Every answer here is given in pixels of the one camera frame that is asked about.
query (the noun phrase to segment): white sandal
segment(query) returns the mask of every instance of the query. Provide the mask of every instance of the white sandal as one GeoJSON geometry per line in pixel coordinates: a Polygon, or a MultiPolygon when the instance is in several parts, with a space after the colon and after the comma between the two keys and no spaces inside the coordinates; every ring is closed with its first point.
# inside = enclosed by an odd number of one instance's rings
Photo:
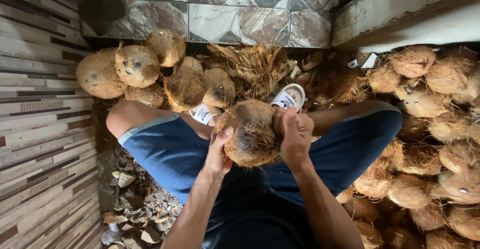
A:
{"type": "Polygon", "coordinates": [[[297,108],[298,112],[304,103],[305,91],[300,85],[292,83],[283,87],[283,89],[275,96],[270,105],[276,105],[285,109],[294,106],[297,108]]]}
{"type": "Polygon", "coordinates": [[[222,112],[217,107],[202,103],[195,109],[190,110],[189,113],[196,121],[208,125],[208,122],[213,116],[219,115],[222,112]]]}

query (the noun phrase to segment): tiled wall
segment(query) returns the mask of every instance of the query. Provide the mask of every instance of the tiled wall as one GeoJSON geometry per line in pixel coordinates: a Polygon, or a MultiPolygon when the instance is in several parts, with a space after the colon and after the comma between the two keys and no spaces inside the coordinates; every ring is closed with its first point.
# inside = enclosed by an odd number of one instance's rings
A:
{"type": "Polygon", "coordinates": [[[0,0],[0,248],[100,247],[79,0],[0,0]]]}
{"type": "Polygon", "coordinates": [[[90,37],[144,39],[170,28],[189,42],[328,48],[336,1],[86,0],[81,24],[90,37]]]}

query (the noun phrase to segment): blue shorts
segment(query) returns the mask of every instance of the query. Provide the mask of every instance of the blue shorts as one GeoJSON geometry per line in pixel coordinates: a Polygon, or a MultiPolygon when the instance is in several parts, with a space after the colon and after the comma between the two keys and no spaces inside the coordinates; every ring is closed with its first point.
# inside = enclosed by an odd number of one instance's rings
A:
{"type": "MultiPolygon", "coordinates": [[[[312,143],[310,158],[334,196],[365,172],[401,126],[399,109],[385,104],[344,119],[312,143]]],[[[118,141],[182,204],[205,162],[210,143],[199,137],[178,114],[130,129],[118,141]]],[[[215,204],[262,193],[272,193],[303,206],[297,183],[284,162],[253,169],[233,166],[225,176],[215,204]]]]}

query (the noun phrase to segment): floor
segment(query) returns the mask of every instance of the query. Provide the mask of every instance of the floor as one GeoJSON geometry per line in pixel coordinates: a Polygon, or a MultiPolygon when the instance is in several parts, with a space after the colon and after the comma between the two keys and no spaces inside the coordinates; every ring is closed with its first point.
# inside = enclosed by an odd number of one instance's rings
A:
{"type": "Polygon", "coordinates": [[[85,0],[86,37],[144,39],[169,28],[186,42],[261,42],[291,47],[330,47],[338,0],[85,0]]]}

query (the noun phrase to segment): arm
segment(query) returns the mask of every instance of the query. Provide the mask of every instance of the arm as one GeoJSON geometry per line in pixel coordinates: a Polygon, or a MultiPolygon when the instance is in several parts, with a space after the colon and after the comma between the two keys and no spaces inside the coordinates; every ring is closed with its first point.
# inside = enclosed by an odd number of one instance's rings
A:
{"type": "Polygon", "coordinates": [[[312,119],[289,108],[282,117],[282,128],[285,137],[281,154],[300,188],[316,240],[322,248],[363,249],[355,224],[317,175],[310,160],[312,119]]]}
{"type": "Polygon", "coordinates": [[[223,130],[218,136],[213,131],[205,165],[190,190],[182,212],[163,242],[162,249],[201,247],[213,204],[223,178],[232,166],[231,160],[225,157],[223,144],[232,138],[233,128],[223,130]]]}

